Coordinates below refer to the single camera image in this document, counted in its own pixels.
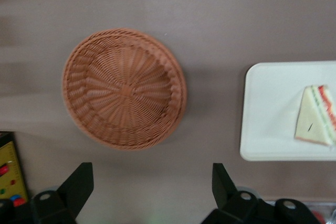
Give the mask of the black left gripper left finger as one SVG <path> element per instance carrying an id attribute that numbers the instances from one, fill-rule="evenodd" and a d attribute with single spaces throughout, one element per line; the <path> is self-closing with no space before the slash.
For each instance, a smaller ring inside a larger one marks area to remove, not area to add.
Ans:
<path id="1" fill-rule="evenodd" d="M 43 191 L 31 200 L 34 223 L 76 223 L 93 188 L 92 163 L 81 163 L 56 190 Z"/>

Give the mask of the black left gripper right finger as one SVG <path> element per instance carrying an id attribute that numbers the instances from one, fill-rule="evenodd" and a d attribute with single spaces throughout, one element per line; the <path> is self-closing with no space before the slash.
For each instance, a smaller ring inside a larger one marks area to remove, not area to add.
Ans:
<path id="1" fill-rule="evenodd" d="M 203 221 L 206 223 L 249 223 L 257 212 L 258 199 L 245 190 L 239 191 L 221 163 L 212 168 L 212 192 L 217 208 Z"/>

